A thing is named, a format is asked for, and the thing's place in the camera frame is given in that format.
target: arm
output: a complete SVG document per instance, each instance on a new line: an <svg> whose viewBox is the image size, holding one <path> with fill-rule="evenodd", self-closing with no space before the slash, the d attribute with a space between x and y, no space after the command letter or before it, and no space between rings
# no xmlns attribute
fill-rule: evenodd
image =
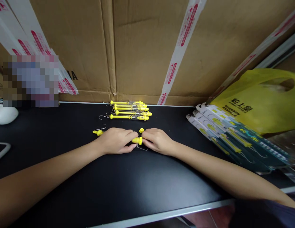
<svg viewBox="0 0 295 228"><path fill-rule="evenodd" d="M7 227L58 185L104 154L131 152L137 132L110 128L93 142L0 179L0 227Z"/></svg>
<svg viewBox="0 0 295 228"><path fill-rule="evenodd" d="M182 160L236 198L272 200L295 208L289 196L247 169L177 143L156 128L147 129L142 137L150 149Z"/></svg>

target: dark shirt sleeve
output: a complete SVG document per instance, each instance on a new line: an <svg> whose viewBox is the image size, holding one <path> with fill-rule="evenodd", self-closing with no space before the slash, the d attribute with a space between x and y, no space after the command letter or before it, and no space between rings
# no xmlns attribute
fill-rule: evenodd
<svg viewBox="0 0 295 228"><path fill-rule="evenodd" d="M271 200L237 200L229 228L295 228L295 208Z"/></svg>

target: person's right hand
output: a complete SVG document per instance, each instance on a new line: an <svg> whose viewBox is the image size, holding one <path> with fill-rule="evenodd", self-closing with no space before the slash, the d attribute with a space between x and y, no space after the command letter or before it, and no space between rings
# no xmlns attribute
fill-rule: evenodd
<svg viewBox="0 0 295 228"><path fill-rule="evenodd" d="M163 130L157 128L146 129L142 133L142 138L144 145L158 153L172 155L174 151L176 142Z"/></svg>

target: forearm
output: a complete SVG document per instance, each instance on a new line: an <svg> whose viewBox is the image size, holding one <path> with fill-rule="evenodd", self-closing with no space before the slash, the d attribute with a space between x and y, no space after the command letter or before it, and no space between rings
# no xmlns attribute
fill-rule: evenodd
<svg viewBox="0 0 295 228"><path fill-rule="evenodd" d="M269 199L295 208L295 202L280 189L238 165L180 143L176 143L171 155L189 164L236 198Z"/></svg>
<svg viewBox="0 0 295 228"><path fill-rule="evenodd" d="M54 188L102 156L95 143L0 179L0 227L8 226Z"/></svg>

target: hand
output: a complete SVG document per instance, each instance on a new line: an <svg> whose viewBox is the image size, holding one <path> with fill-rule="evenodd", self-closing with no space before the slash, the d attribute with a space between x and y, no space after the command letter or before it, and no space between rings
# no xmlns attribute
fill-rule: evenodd
<svg viewBox="0 0 295 228"><path fill-rule="evenodd" d="M172 155L176 142L163 130L157 128L147 129L142 133L142 137L142 142L150 149L164 155Z"/></svg>
<svg viewBox="0 0 295 228"><path fill-rule="evenodd" d="M110 128L93 143L98 143L104 154L123 154L131 152L136 147L136 144L125 146L136 137L138 133L133 130Z"/></svg>

